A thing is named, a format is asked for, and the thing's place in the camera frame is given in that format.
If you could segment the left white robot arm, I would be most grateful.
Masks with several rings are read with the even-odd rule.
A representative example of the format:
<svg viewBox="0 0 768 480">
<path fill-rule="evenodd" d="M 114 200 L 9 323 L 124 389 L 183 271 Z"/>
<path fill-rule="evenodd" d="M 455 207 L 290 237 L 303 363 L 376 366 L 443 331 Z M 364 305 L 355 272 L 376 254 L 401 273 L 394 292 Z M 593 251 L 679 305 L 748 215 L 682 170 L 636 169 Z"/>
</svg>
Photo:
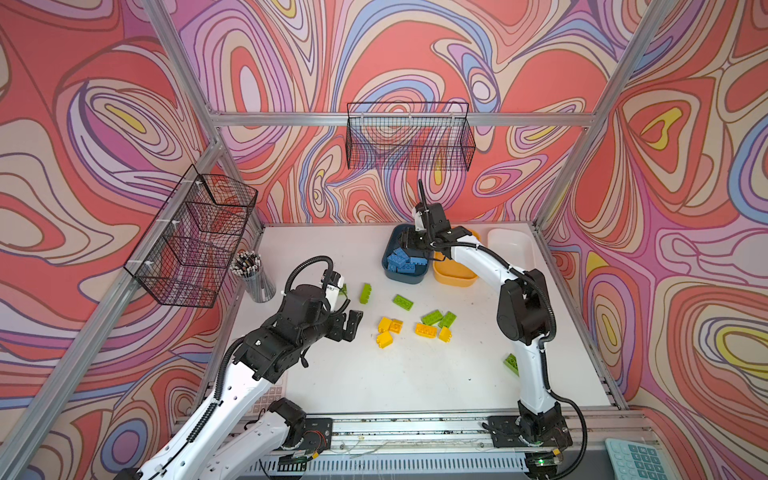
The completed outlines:
<svg viewBox="0 0 768 480">
<path fill-rule="evenodd" d="M 237 479 L 280 447 L 301 444 L 306 414 L 285 398 L 272 402 L 247 431 L 230 435 L 287 370 L 308 364 L 306 354 L 317 341 L 355 339 L 362 314 L 339 298 L 343 285 L 327 255 L 299 264 L 277 312 L 227 348 L 213 391 L 190 419 L 149 460 L 117 478 Z"/>
</svg>

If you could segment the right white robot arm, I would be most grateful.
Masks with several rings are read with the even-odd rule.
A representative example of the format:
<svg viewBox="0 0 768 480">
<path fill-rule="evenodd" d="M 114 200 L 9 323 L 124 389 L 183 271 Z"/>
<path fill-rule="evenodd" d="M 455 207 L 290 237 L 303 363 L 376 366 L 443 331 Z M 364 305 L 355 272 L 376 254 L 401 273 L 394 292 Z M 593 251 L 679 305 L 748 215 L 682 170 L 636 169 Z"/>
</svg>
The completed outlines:
<svg viewBox="0 0 768 480">
<path fill-rule="evenodd" d="M 522 270 L 482 244 L 465 227 L 452 226 L 443 206 L 427 199 L 418 182 L 419 202 L 413 210 L 414 226 L 404 234 L 402 247 L 414 253 L 439 253 L 465 266 L 497 294 L 496 323 L 513 343 L 521 382 L 515 416 L 491 416 L 483 428 L 496 448 L 524 446 L 546 449 L 528 457 L 529 472 L 560 479 L 576 470 L 588 446 L 586 418 L 571 399 L 556 393 L 550 383 L 547 345 L 557 334 L 557 323 L 546 279 L 542 272 Z M 570 406 L 580 424 L 581 441 L 573 462 L 559 468 L 554 463 L 573 445 L 570 428 L 562 412 Z"/>
</svg>

